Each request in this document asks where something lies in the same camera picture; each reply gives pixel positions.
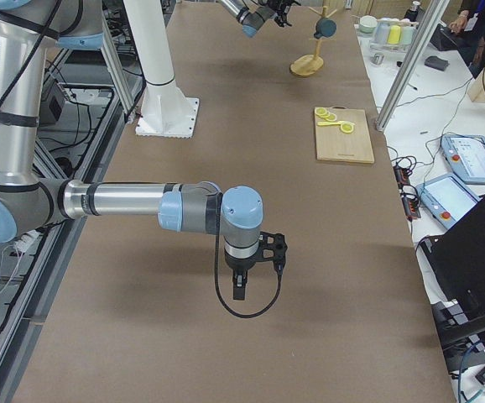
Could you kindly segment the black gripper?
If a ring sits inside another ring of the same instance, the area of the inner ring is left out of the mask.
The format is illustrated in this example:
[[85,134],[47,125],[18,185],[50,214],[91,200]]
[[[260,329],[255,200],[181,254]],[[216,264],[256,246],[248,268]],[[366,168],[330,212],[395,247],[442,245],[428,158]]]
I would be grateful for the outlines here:
[[275,11],[274,22],[279,26],[291,26],[288,19],[289,8],[293,4],[292,0],[268,0],[267,6]]
[[256,264],[256,259],[253,257],[239,259],[231,256],[230,254],[226,254],[225,261],[228,267],[234,272],[232,277],[232,298],[234,301],[244,301],[246,297],[246,285],[248,283],[247,271]]

